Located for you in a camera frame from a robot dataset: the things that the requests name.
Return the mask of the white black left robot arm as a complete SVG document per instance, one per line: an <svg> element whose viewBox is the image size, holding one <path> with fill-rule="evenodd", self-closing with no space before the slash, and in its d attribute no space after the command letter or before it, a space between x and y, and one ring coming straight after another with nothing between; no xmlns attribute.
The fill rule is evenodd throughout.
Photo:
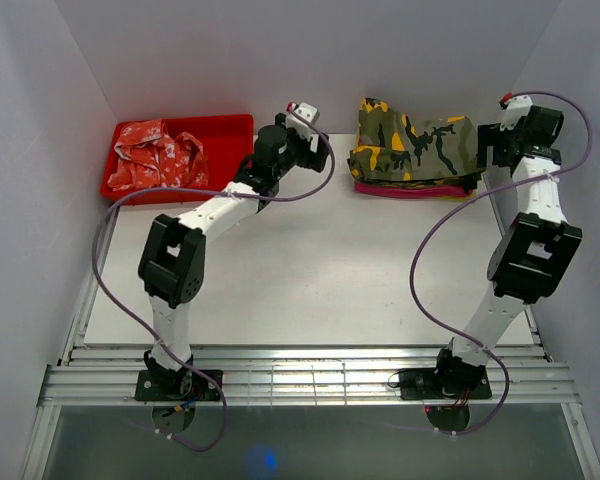
<svg viewBox="0 0 600 480"><path fill-rule="evenodd" d="M280 180L294 167L322 172L328 147L311 148L319 110L291 103L275 123L261 128L254 151L219 196L177 217L157 216L151 225L138 274L149 296L153 329L159 336L144 362L151 381L170 399L185 397L192 376L189 308L205 272L207 245L239 221L257 214L278 195Z"/></svg>

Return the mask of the camouflage yellow green trousers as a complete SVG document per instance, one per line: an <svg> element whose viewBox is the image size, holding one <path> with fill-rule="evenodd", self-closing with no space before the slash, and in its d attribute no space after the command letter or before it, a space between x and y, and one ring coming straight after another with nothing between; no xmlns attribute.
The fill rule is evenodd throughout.
<svg viewBox="0 0 600 480"><path fill-rule="evenodd" d="M347 164L358 184L424 189L477 188L478 132L466 116L414 119L386 102L366 98L358 110L356 146Z"/></svg>

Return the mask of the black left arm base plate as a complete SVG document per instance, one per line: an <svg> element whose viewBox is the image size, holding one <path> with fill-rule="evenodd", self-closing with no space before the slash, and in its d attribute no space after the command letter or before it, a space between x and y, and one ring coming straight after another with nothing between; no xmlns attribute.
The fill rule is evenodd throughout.
<svg viewBox="0 0 600 480"><path fill-rule="evenodd" d="M214 402L220 400L220 393L208 379L190 371L177 373L169 380L142 370L137 378L134 399L140 402Z"/></svg>

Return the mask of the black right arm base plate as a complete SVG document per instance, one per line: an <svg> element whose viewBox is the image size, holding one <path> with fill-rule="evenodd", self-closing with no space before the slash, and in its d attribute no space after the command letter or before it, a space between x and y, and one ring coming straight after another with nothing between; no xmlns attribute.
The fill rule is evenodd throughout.
<svg viewBox="0 0 600 480"><path fill-rule="evenodd" d="M474 388L446 381L430 368L408 368L398 371L398 389L403 400L487 400L492 390L486 376Z"/></svg>

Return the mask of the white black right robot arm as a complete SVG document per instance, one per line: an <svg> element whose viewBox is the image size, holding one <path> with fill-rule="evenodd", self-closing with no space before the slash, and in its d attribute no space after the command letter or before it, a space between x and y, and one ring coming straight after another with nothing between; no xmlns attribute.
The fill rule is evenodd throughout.
<svg viewBox="0 0 600 480"><path fill-rule="evenodd" d="M444 397L483 383L488 350L527 307L555 292L582 241L559 198L561 155L553 143L563 113L536 106L528 96L514 97L502 108L499 123L478 130L478 157L509 169L519 211L491 256L490 284L476 312L438 354L431 382Z"/></svg>

